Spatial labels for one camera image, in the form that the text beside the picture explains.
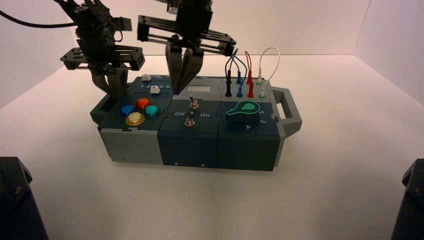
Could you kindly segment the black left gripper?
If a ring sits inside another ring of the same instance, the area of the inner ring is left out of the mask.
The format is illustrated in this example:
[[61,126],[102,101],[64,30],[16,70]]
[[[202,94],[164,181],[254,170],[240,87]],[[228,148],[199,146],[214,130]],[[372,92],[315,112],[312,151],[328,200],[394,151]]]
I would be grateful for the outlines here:
[[[76,25],[78,47],[72,48],[60,60],[68,70],[90,69],[96,87],[119,100],[127,91],[128,70],[138,71],[145,63],[141,47],[121,45],[115,34],[132,31],[131,19],[113,17],[110,9],[99,0],[81,4],[73,0],[57,3]],[[117,69],[108,76],[107,72]]]

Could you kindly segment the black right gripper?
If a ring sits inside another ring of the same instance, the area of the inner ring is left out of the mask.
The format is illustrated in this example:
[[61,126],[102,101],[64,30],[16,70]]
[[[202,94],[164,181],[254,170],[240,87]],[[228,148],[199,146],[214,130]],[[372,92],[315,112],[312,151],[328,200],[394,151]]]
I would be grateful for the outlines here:
[[[174,20],[139,15],[137,39],[166,45],[167,62],[174,95],[179,95],[200,72],[204,51],[234,54],[237,42],[227,33],[210,29],[213,16],[211,0],[163,0]],[[182,48],[186,48],[182,59]]]

